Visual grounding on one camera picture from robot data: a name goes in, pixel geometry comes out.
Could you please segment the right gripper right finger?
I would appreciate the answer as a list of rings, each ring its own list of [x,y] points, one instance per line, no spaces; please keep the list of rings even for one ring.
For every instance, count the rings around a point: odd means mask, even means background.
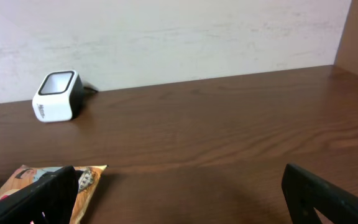
[[[287,164],[282,191],[293,223],[358,223],[358,197],[296,164]]]

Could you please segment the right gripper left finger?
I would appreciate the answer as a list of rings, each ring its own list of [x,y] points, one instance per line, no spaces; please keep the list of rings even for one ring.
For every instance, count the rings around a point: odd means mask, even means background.
[[[74,167],[50,172],[0,200],[0,223],[70,223],[78,187]]]

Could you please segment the yellow snack chip bag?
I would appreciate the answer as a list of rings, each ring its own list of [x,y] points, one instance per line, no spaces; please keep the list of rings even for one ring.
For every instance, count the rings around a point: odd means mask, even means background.
[[[107,168],[103,166],[77,166],[74,167],[78,178],[78,193],[76,202],[71,214],[70,224],[78,224],[83,218],[88,204],[101,178],[101,174]],[[22,165],[18,168],[0,188],[0,200],[13,193],[33,184],[51,172],[61,169],[61,167],[29,167]]]

